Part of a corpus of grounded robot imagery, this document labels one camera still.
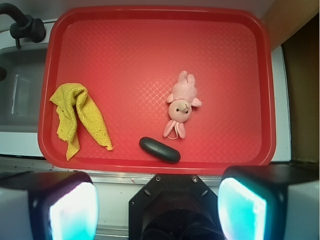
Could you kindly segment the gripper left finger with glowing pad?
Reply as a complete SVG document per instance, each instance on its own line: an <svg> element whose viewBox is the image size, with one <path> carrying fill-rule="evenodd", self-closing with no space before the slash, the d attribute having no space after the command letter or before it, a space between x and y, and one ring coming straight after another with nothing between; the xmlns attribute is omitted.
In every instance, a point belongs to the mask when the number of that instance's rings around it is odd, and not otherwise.
<svg viewBox="0 0 320 240"><path fill-rule="evenodd" d="M99 218L91 177L73 172L2 172L2 240L93 240Z"/></svg>

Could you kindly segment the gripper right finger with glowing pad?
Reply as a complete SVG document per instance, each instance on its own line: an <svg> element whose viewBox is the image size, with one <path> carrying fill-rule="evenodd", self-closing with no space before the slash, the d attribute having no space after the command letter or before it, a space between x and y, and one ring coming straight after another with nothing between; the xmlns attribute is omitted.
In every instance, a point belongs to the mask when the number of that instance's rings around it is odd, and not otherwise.
<svg viewBox="0 0 320 240"><path fill-rule="evenodd" d="M217 207L228 240L318 240L319 165L229 167Z"/></svg>

